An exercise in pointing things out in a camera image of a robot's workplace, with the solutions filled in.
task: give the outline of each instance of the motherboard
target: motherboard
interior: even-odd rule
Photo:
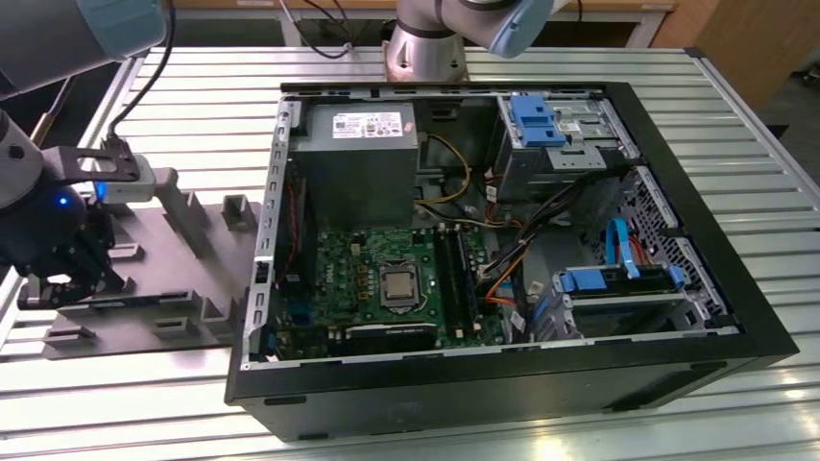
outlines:
[[[281,332],[286,349],[321,358],[346,355],[334,345],[357,338],[356,353],[428,349],[397,345],[405,338],[432,350],[501,344],[496,307],[476,295],[486,258],[477,228],[321,232],[312,303],[288,306],[296,328]]]

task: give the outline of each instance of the sticker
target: sticker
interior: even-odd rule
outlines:
[[[509,316],[509,321],[512,322],[517,330],[522,333],[524,328],[526,327],[526,321],[524,320],[524,317],[521,317],[521,314],[517,313],[517,310],[512,311],[512,315]]]
[[[488,185],[486,186],[486,202],[492,202],[494,204],[497,200],[498,200],[498,189],[494,186]]]
[[[401,113],[340,113],[333,117],[333,139],[401,137]]]

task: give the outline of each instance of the white table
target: white table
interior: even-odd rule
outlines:
[[[90,123],[90,146],[158,62],[126,63]],[[708,61],[678,50],[561,49],[512,62],[468,52],[476,81],[622,81],[634,90],[729,234],[801,353],[650,411],[285,445],[222,403],[226,349],[48,362],[52,312],[0,287],[0,457],[26,461],[229,459],[817,459],[820,193]],[[278,84],[378,81],[380,50],[328,62],[306,49],[181,48],[120,125],[153,166],[180,169],[204,203],[262,197]]]

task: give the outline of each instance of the metal case frame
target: metal case frame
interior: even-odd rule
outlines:
[[[509,93],[549,89],[600,91],[637,145],[672,206],[678,236],[694,252],[733,315],[720,320],[740,334],[650,342],[597,340],[582,347],[517,348],[505,353],[368,363],[329,361],[289,368],[250,369],[234,344],[225,401],[241,405],[282,440],[382,434],[442,426],[522,421],[658,406],[720,377],[764,368],[798,352],[769,303],[705,206],[672,150],[628,84],[297,84],[284,85],[278,121],[288,101]],[[282,169],[278,127],[269,173]],[[273,215],[278,204],[266,203]],[[258,257],[256,263],[264,262]],[[250,286],[249,316],[256,292]]]

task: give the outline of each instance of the ram slot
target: ram slot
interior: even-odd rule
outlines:
[[[454,232],[456,235],[456,248],[458,252],[460,267],[457,268],[458,277],[462,280],[462,306],[466,308],[468,314],[468,331],[472,333],[480,332],[480,314],[477,312],[477,298],[476,298],[476,275],[470,269],[470,260],[468,257],[468,249],[464,244],[464,238],[461,232]]]
[[[436,270],[438,273],[446,335],[453,339],[458,339],[464,337],[468,319],[462,315],[464,309],[461,308],[457,284],[457,267],[460,262],[454,257],[456,253],[453,250],[456,248],[452,247],[449,232],[450,230],[446,229],[436,230],[433,248],[436,252]]]

